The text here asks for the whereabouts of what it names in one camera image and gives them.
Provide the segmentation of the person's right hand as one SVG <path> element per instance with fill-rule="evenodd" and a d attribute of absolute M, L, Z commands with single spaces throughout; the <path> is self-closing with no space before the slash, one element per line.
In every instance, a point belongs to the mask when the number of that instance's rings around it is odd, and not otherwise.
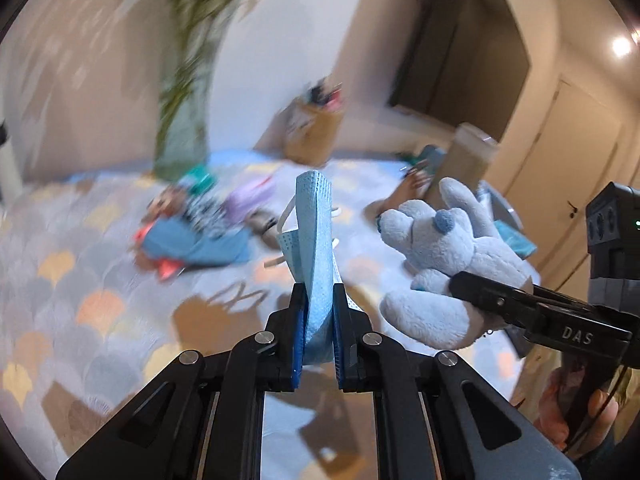
<path fill-rule="evenodd" d="M 554 370 L 548 379 L 546 388 L 538 403 L 538 417 L 534 426 L 560 451 L 567 447 L 568 427 L 558 403 L 558 391 L 562 386 L 562 372 Z M 618 403 L 615 399 L 608 405 L 594 421 L 588 434 L 568 452 L 573 460 L 595 450 L 610 432 L 618 413 Z"/>

